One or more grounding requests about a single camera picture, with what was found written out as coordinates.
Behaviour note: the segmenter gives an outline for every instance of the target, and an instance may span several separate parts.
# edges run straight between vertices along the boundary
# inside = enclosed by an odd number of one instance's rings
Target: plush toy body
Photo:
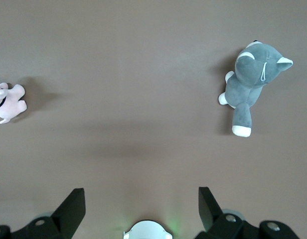
[[[249,44],[239,54],[235,72],[227,73],[225,92],[219,96],[221,105],[229,104],[235,109],[232,122],[235,135],[250,136],[250,107],[257,101],[262,88],[292,65],[292,60],[284,58],[275,48],[259,41]]]
[[[25,89],[21,85],[15,85],[8,89],[7,83],[0,84],[0,123],[8,123],[11,118],[19,115],[27,109],[25,101],[19,99],[25,95]]]

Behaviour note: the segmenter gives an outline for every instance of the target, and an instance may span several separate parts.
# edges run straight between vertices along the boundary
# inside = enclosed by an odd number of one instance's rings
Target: stuffed animal
[[[15,85],[8,89],[7,83],[0,84],[0,123],[8,123],[11,118],[19,115],[27,109],[25,101],[19,99],[25,95],[25,89],[21,85]]]
[[[254,41],[240,52],[235,72],[225,76],[225,92],[219,96],[221,105],[234,108],[232,131],[235,135],[249,137],[252,120],[250,107],[257,101],[262,88],[280,72],[293,65],[270,45]]]

